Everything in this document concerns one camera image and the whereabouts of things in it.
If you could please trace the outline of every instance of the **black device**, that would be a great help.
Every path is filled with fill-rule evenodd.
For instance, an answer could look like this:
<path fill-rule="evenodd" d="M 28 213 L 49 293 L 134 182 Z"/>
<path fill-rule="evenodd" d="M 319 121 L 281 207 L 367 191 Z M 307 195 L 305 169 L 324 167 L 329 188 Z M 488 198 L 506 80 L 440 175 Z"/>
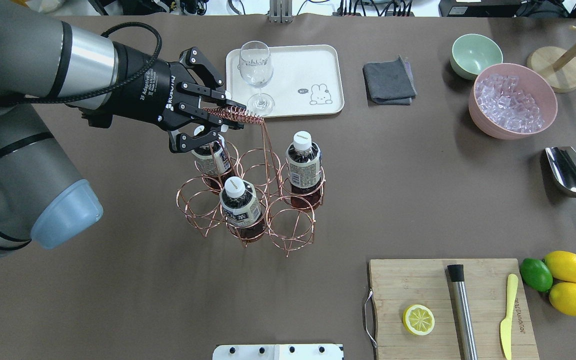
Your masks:
<path fill-rule="evenodd" d="M 439 0 L 439 13 L 442 17 L 461 18 L 512 18 L 526 0 L 481 0 L 461 2 Z"/>

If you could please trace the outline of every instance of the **gray cloth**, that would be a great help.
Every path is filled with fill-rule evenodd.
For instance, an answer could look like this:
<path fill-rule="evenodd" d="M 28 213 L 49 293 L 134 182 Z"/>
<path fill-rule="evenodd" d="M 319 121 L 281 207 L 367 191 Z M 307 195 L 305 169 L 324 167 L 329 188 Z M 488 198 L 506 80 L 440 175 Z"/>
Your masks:
<path fill-rule="evenodd" d="M 379 105 L 411 105 L 417 96 L 410 64 L 401 56 L 395 61 L 364 64 L 363 78 L 370 99 Z"/>

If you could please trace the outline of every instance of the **cutting board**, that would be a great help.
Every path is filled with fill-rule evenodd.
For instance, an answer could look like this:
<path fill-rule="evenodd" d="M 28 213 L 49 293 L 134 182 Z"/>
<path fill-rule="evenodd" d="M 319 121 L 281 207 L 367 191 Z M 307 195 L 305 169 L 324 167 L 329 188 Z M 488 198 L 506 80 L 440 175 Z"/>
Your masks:
<path fill-rule="evenodd" d="M 446 270 L 451 264 L 463 264 L 478 358 L 505 359 L 499 323 L 506 316 L 508 274 L 520 276 L 517 259 L 372 259 L 369 269 L 377 360 L 463 359 Z M 413 335 L 402 324 L 404 310 L 413 304 L 427 306 L 434 315 L 434 330 L 428 335 Z M 512 360 L 538 360 L 521 280 L 513 315 Z"/>

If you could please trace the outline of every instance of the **light blue robot arm cap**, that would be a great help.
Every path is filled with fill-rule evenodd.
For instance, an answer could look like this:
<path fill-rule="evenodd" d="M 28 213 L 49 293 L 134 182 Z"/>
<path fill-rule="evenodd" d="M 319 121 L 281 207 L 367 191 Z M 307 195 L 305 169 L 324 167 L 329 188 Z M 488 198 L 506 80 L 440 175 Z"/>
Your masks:
<path fill-rule="evenodd" d="M 92 226 L 103 214 L 90 183 L 82 178 L 43 210 L 30 230 L 30 237 L 43 248 L 53 249 Z"/>

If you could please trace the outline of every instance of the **electrical cable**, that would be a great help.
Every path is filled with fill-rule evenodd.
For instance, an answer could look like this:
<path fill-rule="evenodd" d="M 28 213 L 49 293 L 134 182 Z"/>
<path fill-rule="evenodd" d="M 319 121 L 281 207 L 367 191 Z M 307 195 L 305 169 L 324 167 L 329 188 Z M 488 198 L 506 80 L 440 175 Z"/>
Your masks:
<path fill-rule="evenodd" d="M 354 9 L 352 9 L 352 14 L 357 14 L 357 3 L 361 4 L 361 11 L 363 12 L 363 16 L 366 16 L 366 8 L 364 7 L 363 0 L 355 0 L 354 2 Z"/>
<path fill-rule="evenodd" d="M 370 4 L 374 7 L 374 11 L 377 12 L 377 16 L 382 16 L 383 14 L 385 14 L 385 12 L 379 12 L 379 7 L 377 7 L 377 4 L 375 4 L 375 0 L 370 0 Z"/>
<path fill-rule="evenodd" d="M 390 0 L 388 4 L 386 4 L 386 7 L 384 7 L 383 11 L 381 12 L 383 16 L 388 16 L 388 9 L 390 9 L 391 5 L 395 5 L 395 0 Z"/>
<path fill-rule="evenodd" d="M 238 0 L 239 4 L 241 4 L 241 9 L 243 11 L 243 15 L 246 15 L 246 7 L 244 7 L 244 2 L 243 0 Z M 240 12 L 240 10 L 237 9 L 237 7 L 235 7 L 235 5 L 233 4 L 233 0 L 228 0 L 228 7 L 235 12 L 235 14 L 237 15 L 242 15 L 242 12 Z"/>
<path fill-rule="evenodd" d="M 401 0 L 399 2 L 399 6 L 397 7 L 397 16 L 404 16 L 404 12 L 406 11 L 406 7 L 408 5 L 406 4 L 406 1 Z"/>
<path fill-rule="evenodd" d="M 559 10 L 540 10 L 539 8 L 544 3 L 551 3 L 556 6 Z M 520 14 L 517 14 L 517 18 L 520 17 L 530 17 L 534 14 L 543 14 L 543 13 L 550 13 L 550 14 L 557 14 L 559 18 L 568 18 L 570 16 L 570 12 L 566 9 L 563 2 L 560 0 L 532 0 L 530 3 L 526 3 L 525 7 L 521 10 Z"/>
<path fill-rule="evenodd" d="M 199 9 L 197 9 L 197 15 L 205 15 L 206 14 L 206 10 L 208 10 L 208 5 L 206 5 L 207 2 L 208 2 L 208 0 L 198 0 L 197 1 L 197 5 L 199 6 Z"/>
<path fill-rule="evenodd" d="M 329 1 L 330 0 L 321 0 L 321 1 L 304 0 L 304 2 L 301 3 L 301 6 L 297 10 L 297 14 L 295 16 L 299 15 L 299 13 L 302 12 L 302 7 L 304 7 L 304 5 L 306 5 L 306 3 L 322 4 L 322 3 L 327 3 Z"/>
<path fill-rule="evenodd" d="M 117 82 L 117 84 L 106 86 L 105 88 L 96 89 L 93 91 L 89 91 L 87 93 L 83 93 L 80 95 L 72 95 L 72 96 L 64 96 L 64 97 L 25 97 L 21 98 L 20 100 L 16 100 L 7 104 L 7 106 L 12 107 L 14 105 L 19 104 L 66 104 L 66 103 L 74 103 L 76 101 L 86 100 L 90 98 L 94 98 L 96 96 L 104 95 L 112 91 L 116 91 L 117 89 L 126 86 L 137 80 L 139 77 L 144 75 L 146 71 L 148 71 L 153 64 L 157 61 L 157 57 L 160 55 L 160 51 L 162 50 L 162 35 L 152 26 L 148 25 L 147 23 L 142 22 L 124 22 L 120 23 L 119 25 L 115 25 L 105 32 L 101 34 L 102 37 L 107 38 L 108 35 L 116 32 L 119 29 L 123 28 L 144 28 L 149 30 L 155 38 L 157 38 L 157 45 L 155 46 L 155 50 L 152 53 L 152 57 L 143 64 L 143 66 L 137 70 L 137 72 L 133 73 L 126 79 L 122 80 L 121 82 Z"/>

